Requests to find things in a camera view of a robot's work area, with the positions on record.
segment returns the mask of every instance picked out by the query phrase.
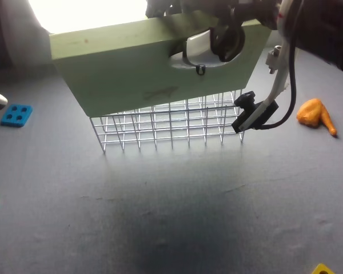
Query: gray table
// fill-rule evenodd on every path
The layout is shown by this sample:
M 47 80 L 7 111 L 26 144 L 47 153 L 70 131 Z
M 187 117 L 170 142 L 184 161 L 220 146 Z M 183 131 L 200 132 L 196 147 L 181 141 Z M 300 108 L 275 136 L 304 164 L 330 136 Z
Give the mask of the gray table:
M 264 61 L 248 87 L 257 99 L 274 79 Z M 293 115 L 242 146 L 104 156 L 52 68 L 0 72 L 10 103 L 34 107 L 24 128 L 0 127 L 0 273 L 343 273 L 343 73 L 302 53 L 297 86 L 296 110 L 321 98 L 338 139 Z M 289 92 L 278 103 L 271 122 Z

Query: light green wooden box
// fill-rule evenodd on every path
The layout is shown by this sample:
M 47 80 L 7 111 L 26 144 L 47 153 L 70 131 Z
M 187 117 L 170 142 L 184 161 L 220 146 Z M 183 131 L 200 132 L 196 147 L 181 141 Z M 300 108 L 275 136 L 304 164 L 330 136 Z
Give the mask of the light green wooden box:
M 257 21 L 244 24 L 245 47 L 231 63 L 205 76 L 169 66 L 180 41 L 216 23 L 196 11 L 53 34 L 52 59 L 89 117 L 245 88 L 270 34 Z

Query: wire basket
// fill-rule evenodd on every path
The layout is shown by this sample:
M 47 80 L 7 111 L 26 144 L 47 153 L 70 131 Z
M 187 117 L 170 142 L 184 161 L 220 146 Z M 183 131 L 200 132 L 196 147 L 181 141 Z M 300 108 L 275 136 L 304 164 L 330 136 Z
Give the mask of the wire basket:
M 189 145 L 194 138 L 204 138 L 206 144 L 217 136 L 222 144 L 225 135 L 236 134 L 231 124 L 239 116 L 234 101 L 241 94 L 242 90 L 229 91 L 90 118 L 90 122 L 104 153 L 108 144 L 119 144 L 124 150 L 131 142 L 141 150 L 143 142 L 153 142 L 157 148 L 161 141 L 169 140 L 173 146 L 186 139 Z M 242 142 L 244 132 L 239 136 Z

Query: metal wire rack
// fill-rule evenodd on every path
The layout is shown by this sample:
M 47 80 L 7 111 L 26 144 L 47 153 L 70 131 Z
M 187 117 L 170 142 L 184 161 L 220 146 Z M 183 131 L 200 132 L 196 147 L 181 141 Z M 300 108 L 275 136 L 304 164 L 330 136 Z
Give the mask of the metal wire rack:
M 235 106 L 236 96 L 242 90 L 229 91 L 179 102 L 139 108 L 116 114 L 90 118 L 103 152 L 108 144 L 119 144 L 122 150 L 125 144 L 153 142 L 155 148 L 163 140 L 173 142 L 187 139 L 188 145 L 193 138 L 207 139 L 220 137 L 221 144 L 225 135 L 233 135 L 231 123 L 239 116 L 240 109 Z M 239 133 L 240 141 L 244 132 Z

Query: yellow block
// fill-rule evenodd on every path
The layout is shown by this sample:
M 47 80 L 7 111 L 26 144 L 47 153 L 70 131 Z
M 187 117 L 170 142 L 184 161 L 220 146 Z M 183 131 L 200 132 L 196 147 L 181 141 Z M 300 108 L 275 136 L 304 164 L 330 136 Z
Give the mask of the yellow block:
M 328 267 L 323 264 L 319 264 L 312 274 L 335 274 Z

